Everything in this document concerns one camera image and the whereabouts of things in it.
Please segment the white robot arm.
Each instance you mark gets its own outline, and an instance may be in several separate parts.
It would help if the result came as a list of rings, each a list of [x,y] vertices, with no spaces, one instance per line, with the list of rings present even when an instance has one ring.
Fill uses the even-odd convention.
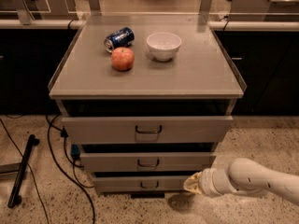
[[[256,161],[237,158],[227,168],[206,168],[188,177],[188,192],[214,198],[224,194],[260,196],[265,191],[299,205],[299,176],[268,169]]]

